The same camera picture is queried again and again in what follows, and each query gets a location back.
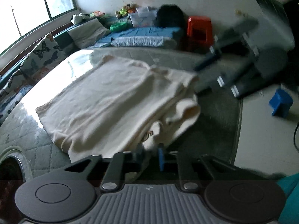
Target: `window frame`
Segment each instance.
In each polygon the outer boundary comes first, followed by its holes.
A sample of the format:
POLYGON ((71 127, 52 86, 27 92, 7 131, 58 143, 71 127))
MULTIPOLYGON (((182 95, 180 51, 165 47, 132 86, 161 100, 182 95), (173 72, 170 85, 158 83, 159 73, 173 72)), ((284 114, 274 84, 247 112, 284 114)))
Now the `window frame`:
POLYGON ((66 11, 66 12, 64 12, 64 13, 61 13, 61 14, 55 16, 55 17, 52 17, 52 16, 51 16, 51 13, 50 13, 50 10, 49 10, 49 7, 48 7, 48 4, 47 4, 47 0, 44 0, 44 3, 45 3, 45 5, 46 5, 46 9, 47 9, 47 12, 48 12, 48 15, 49 15, 49 18, 50 18, 50 19, 49 19, 48 21, 44 22, 43 24, 37 26, 37 27, 34 28, 33 30, 29 31, 28 33, 24 34, 23 36, 22 36, 21 33, 20 33, 18 24, 17 24, 17 22, 16 22, 15 15, 14 15, 14 13, 13 13, 13 17, 14 17, 14 19, 15 19, 15 23, 16 23, 18 32, 19 32, 19 34, 20 34, 20 38, 18 38, 15 42, 13 42, 10 46, 8 46, 3 52, 1 52, 1 53, 0 53, 0 57, 1 57, 5 52, 7 52, 12 46, 14 46, 16 43, 18 43, 20 40, 22 40, 23 38, 25 38, 28 34, 32 33, 32 32, 35 31, 36 29, 38 29, 38 28, 44 26, 45 24, 47 24, 47 23, 49 23, 49 22, 51 22, 51 21, 57 19, 58 17, 61 17, 61 16, 65 15, 65 14, 71 13, 71 12, 73 12, 73 11, 75 11, 75 10, 78 9, 78 8, 77 8, 77 4, 76 4, 76 0, 72 0, 72 3, 73 3, 73 5, 74 5, 74 8, 73 8, 73 9, 68 10, 68 11, 66 11))

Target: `teal cloth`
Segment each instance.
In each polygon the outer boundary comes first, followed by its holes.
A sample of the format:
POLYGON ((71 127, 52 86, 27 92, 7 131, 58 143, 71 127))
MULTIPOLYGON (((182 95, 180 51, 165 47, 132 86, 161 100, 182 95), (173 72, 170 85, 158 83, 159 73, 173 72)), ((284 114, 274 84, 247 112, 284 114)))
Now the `teal cloth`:
POLYGON ((280 224, 299 223, 299 173, 277 182, 287 196, 286 205, 278 219, 280 224))

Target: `window sill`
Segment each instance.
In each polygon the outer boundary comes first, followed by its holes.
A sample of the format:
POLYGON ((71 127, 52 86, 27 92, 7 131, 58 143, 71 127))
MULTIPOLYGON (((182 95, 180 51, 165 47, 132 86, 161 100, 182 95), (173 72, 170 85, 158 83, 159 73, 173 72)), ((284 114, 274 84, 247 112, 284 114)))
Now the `window sill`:
POLYGON ((5 68, 10 62, 16 58, 20 53, 34 44, 36 41, 40 40, 41 38, 45 37, 48 33, 56 30, 57 28, 67 24, 70 22, 71 17, 74 14, 79 14, 80 10, 74 10, 67 14, 64 14, 48 23, 44 24, 43 26, 37 28, 36 30, 32 31, 24 38, 19 40, 13 46, 11 46, 3 55, 0 56, 0 75, 4 75, 9 68, 5 68))

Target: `window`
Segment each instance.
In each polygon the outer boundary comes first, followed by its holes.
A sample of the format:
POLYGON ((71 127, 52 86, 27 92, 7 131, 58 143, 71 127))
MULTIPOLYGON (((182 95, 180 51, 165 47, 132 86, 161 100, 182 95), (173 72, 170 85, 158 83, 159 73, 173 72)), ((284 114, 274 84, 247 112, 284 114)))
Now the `window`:
POLYGON ((0 0, 0 55, 37 27, 75 10, 73 0, 0 0))

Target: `black cable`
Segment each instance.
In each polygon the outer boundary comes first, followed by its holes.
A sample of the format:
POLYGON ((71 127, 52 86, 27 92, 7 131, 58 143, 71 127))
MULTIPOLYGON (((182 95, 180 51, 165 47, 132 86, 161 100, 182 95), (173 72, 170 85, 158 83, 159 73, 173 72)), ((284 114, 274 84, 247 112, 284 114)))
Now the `black cable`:
POLYGON ((293 140, 294 140, 294 147, 296 148, 297 152, 299 152, 299 147, 296 145, 296 133, 297 133, 298 128, 299 128, 299 122, 298 122, 298 124, 297 124, 297 126, 296 126, 296 129, 295 129, 295 131, 294 131, 294 137, 293 137, 293 140))

